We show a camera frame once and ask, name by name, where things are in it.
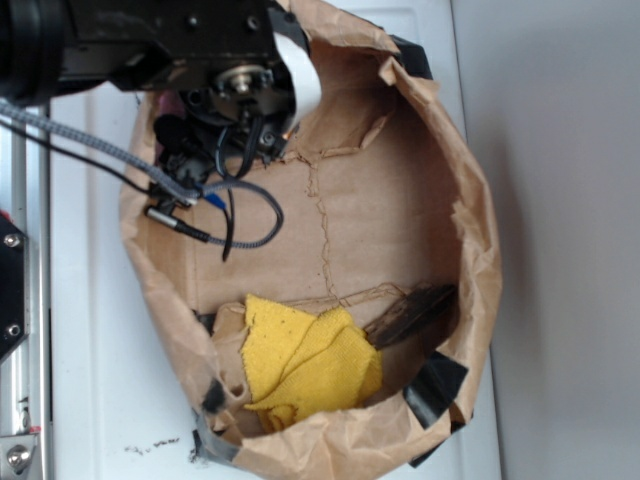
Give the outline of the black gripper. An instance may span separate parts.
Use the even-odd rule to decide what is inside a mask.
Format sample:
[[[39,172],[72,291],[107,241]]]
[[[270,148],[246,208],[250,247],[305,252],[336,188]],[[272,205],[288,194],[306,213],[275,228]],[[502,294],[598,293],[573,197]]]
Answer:
[[[62,12],[65,91],[110,83],[178,97],[160,143],[184,185],[223,162],[215,138],[239,145],[245,164],[270,161],[320,103],[307,36],[275,1],[66,1]]]

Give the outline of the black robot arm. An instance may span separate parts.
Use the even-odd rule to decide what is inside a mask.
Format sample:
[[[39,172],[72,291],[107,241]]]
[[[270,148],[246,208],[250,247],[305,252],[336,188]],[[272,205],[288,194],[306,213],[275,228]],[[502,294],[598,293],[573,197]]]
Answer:
[[[83,132],[31,114],[50,99],[103,83],[173,91],[198,120],[247,133],[248,148],[278,155],[321,99],[309,43],[275,1],[5,1],[1,112],[87,145],[183,198],[195,191]]]

